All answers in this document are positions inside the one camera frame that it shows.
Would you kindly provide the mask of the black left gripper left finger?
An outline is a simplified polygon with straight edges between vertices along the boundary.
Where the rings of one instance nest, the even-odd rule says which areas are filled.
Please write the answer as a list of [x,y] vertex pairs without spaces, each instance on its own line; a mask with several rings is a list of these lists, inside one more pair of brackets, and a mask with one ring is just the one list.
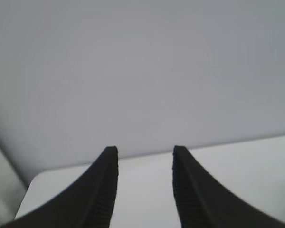
[[5,228],[107,228],[118,183],[118,150],[106,147],[70,186]]

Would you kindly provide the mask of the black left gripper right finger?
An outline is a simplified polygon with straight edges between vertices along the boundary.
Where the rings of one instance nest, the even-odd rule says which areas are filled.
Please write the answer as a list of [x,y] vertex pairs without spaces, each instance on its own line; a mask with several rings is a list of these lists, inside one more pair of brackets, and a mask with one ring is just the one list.
[[285,228],[225,188],[185,146],[174,146],[172,185],[183,228]]

